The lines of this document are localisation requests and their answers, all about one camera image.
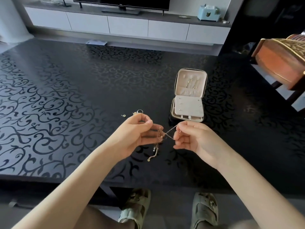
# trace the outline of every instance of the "slipper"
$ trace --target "slipper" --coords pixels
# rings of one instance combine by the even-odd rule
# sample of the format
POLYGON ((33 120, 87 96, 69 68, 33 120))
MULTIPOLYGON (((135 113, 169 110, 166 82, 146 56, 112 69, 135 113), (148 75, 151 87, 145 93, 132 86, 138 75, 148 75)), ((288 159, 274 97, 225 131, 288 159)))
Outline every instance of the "slipper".
POLYGON ((191 229, 196 229, 203 221, 218 225, 218 205, 213 194, 197 192, 193 200, 191 229))
POLYGON ((138 229, 142 229, 144 218, 146 216, 151 199, 151 191, 148 189, 133 189, 130 197, 128 198, 121 216, 119 223, 126 219, 135 221, 138 229))

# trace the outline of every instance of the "tv cabinet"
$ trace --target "tv cabinet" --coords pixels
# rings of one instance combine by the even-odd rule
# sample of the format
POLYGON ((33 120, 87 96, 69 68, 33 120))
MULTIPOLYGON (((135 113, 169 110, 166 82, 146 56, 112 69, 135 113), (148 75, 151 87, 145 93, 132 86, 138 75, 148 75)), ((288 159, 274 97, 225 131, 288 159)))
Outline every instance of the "tv cabinet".
POLYGON ((109 34, 161 41, 223 45, 231 24, 200 21, 178 15, 141 11, 139 15, 101 12, 102 7, 72 4, 71 7, 33 2, 24 5, 34 26, 75 32, 109 34))

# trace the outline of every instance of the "person's left hand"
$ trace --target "person's left hand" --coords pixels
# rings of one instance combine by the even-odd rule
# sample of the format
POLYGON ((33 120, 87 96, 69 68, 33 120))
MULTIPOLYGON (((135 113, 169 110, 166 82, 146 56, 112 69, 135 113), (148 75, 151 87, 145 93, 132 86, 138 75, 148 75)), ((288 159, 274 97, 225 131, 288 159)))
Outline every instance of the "person's left hand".
POLYGON ((105 145, 114 148, 118 159, 123 160, 132 154, 137 146, 162 142, 158 139, 159 132, 163 130, 161 125, 154 124, 149 116, 137 113, 125 120, 117 130, 104 142, 105 145))

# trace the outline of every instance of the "cabinet drawer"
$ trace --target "cabinet drawer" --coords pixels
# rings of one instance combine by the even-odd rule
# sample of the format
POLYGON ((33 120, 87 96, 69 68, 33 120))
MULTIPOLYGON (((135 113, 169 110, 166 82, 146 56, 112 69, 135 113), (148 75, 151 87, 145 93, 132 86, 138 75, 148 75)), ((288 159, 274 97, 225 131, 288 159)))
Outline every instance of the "cabinet drawer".
POLYGON ((148 21, 148 37, 185 41, 189 24, 148 21))
POLYGON ((201 26, 190 24, 188 42, 224 44, 231 28, 219 26, 201 26))
POLYGON ((108 16, 110 34, 147 37, 148 20, 108 16))
POLYGON ((67 12, 72 30, 109 34, 107 16, 67 12))
POLYGON ((34 26, 71 30, 66 12, 25 7, 34 26))

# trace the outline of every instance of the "wooden chair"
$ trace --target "wooden chair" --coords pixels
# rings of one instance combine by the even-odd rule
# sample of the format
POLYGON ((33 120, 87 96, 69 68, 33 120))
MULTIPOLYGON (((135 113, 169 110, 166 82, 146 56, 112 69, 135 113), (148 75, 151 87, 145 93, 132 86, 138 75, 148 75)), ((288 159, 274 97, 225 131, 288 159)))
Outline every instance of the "wooden chair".
MULTIPOLYGON (((261 39, 252 57, 275 81, 272 86, 285 85, 295 91, 287 99, 293 104, 305 92, 305 35, 293 34, 287 39, 261 39)), ((299 111, 305 115, 305 108, 299 111)))

